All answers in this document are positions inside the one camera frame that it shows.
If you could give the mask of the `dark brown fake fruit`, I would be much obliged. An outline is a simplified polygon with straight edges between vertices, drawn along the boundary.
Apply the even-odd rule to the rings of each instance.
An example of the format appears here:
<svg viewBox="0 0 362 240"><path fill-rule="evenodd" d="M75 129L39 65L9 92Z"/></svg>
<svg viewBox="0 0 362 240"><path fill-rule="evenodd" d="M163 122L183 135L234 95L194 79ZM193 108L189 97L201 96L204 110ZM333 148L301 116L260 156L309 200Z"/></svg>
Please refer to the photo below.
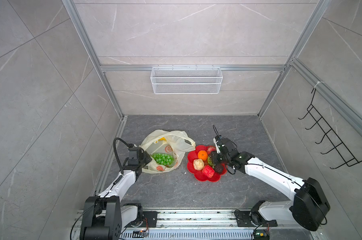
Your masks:
<svg viewBox="0 0 362 240"><path fill-rule="evenodd" d="M219 175L221 175L224 172L224 170L225 170L225 167L223 165L221 165L221 164L217 164L214 167L215 173L217 173Z"/></svg>

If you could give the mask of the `pink red fake peach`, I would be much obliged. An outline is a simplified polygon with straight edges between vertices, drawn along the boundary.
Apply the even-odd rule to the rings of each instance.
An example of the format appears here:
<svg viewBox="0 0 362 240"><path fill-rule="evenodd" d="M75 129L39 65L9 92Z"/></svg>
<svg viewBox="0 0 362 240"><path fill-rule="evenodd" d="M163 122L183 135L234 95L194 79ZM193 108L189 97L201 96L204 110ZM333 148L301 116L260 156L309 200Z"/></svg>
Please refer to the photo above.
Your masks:
<svg viewBox="0 0 362 240"><path fill-rule="evenodd" d="M216 151L216 148L215 147L209 147L207 149L207 153L210 154L211 152L215 152Z"/></svg>

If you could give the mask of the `red fake strawberry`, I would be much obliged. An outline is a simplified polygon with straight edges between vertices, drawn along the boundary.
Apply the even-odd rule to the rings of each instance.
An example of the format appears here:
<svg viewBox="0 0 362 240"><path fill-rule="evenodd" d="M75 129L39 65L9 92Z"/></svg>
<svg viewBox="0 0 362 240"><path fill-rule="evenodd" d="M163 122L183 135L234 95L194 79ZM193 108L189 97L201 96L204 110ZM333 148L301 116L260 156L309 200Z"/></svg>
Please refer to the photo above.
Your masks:
<svg viewBox="0 0 362 240"><path fill-rule="evenodd" d="M215 174L215 170L209 166L209 165L206 165L204 166L204 168L202 169L202 174L207 177L208 179L211 179L214 174Z"/></svg>

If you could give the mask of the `orange fake tangerine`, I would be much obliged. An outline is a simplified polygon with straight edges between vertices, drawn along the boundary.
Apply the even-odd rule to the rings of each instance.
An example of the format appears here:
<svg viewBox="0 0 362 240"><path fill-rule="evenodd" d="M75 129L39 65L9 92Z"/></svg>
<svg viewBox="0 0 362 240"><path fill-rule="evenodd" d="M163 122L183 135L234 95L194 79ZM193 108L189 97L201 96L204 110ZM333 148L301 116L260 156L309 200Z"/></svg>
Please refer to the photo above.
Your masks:
<svg viewBox="0 0 362 240"><path fill-rule="evenodd" d="M207 151L201 150L198 152L198 159L201 159L202 161L207 161L209 157L209 154Z"/></svg>

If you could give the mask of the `beige fake fruit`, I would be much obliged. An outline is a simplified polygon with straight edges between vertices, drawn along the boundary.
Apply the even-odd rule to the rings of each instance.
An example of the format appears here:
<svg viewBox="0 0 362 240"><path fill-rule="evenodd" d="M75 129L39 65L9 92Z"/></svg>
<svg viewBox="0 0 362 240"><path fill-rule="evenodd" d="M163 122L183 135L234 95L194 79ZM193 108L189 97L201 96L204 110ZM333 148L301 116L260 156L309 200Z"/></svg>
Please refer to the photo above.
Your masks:
<svg viewBox="0 0 362 240"><path fill-rule="evenodd" d="M205 167L205 163L202 159L195 159L193 161L193 167L196 171L201 171Z"/></svg>

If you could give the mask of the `cream plastic bag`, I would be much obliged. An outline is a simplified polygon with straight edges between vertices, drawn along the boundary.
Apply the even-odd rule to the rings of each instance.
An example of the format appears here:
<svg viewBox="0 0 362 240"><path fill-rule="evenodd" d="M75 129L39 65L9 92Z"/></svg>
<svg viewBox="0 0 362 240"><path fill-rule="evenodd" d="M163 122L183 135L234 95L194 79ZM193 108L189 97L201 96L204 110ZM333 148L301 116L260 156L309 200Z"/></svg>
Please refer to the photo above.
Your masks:
<svg viewBox="0 0 362 240"><path fill-rule="evenodd" d="M185 131L155 130L150 133L140 147L150 156L153 154L168 154L174 158L170 166L156 162L154 158L144 167L143 172L147 174L168 173L180 166L187 152L196 149L194 140L188 137Z"/></svg>

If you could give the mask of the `red flower-shaped plate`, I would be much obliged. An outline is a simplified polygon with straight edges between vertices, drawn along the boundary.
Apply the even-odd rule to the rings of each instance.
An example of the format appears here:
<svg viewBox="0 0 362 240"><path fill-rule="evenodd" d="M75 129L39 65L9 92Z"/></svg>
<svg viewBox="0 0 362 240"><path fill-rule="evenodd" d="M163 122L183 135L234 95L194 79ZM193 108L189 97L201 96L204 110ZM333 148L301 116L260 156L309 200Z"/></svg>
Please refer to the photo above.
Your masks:
<svg viewBox="0 0 362 240"><path fill-rule="evenodd" d="M203 145L199 145L196 147L196 149L190 153L188 153L188 163L187 163L187 169L190 173L192 173L194 175L194 177L196 178L196 180L200 181L200 182L205 182L205 181L209 181L209 182L218 182L221 179L222 175L225 175L227 173L226 170L224 170L224 172L219 175L217 173L214 174L214 176L211 179L208 179L207 177L205 177L202 174L202 171L196 171L193 167L193 161L195 159L198 159L198 152L201 150L207 151L207 149L209 147L213 147L213 146L203 146Z"/></svg>

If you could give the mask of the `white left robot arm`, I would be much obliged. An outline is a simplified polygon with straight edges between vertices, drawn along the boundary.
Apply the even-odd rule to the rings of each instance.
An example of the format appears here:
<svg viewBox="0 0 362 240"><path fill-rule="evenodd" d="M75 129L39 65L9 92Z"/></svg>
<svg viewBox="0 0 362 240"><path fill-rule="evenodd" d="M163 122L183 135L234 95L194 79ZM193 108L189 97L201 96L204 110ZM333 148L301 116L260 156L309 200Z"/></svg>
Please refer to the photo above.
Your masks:
<svg viewBox="0 0 362 240"><path fill-rule="evenodd" d="M81 240L118 240L123 228L138 227L144 221L141 204L121 205L121 200L133 186L151 156L142 148L129 149L126 165L110 186L98 196L89 197L81 216Z"/></svg>

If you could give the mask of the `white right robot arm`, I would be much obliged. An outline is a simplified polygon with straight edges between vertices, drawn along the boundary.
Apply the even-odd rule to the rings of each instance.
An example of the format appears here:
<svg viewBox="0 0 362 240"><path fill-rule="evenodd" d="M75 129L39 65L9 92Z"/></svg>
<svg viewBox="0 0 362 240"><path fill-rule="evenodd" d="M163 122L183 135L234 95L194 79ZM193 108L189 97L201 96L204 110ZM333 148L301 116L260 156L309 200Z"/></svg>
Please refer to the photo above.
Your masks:
<svg viewBox="0 0 362 240"><path fill-rule="evenodd" d="M304 229L315 232L321 225L328 223L326 215L330 205L315 179L294 177L247 152L211 151L209 157L215 166L221 164L233 169L234 173L241 172L257 178L288 198L280 202L257 202L249 214L253 225L262 226L270 221L295 221Z"/></svg>

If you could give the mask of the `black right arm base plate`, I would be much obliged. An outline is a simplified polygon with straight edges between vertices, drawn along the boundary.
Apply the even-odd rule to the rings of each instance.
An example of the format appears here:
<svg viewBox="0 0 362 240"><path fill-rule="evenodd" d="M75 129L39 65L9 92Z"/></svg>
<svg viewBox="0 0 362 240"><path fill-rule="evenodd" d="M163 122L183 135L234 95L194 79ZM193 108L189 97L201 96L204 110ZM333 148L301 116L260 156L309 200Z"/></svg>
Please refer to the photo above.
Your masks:
<svg viewBox="0 0 362 240"><path fill-rule="evenodd" d="M267 221L260 214L251 211L234 211L238 227L277 227L277 221Z"/></svg>

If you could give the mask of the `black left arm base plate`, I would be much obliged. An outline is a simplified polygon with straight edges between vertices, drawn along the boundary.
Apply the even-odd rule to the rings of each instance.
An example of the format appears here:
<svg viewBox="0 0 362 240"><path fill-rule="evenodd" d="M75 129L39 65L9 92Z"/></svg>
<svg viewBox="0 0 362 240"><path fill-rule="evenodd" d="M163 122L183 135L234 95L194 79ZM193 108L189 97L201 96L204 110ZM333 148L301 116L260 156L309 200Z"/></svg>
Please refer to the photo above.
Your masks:
<svg viewBox="0 0 362 240"><path fill-rule="evenodd" d="M138 218L128 224L128 227L133 228L155 228L157 226L159 212L156 211L144 211L138 214Z"/></svg>

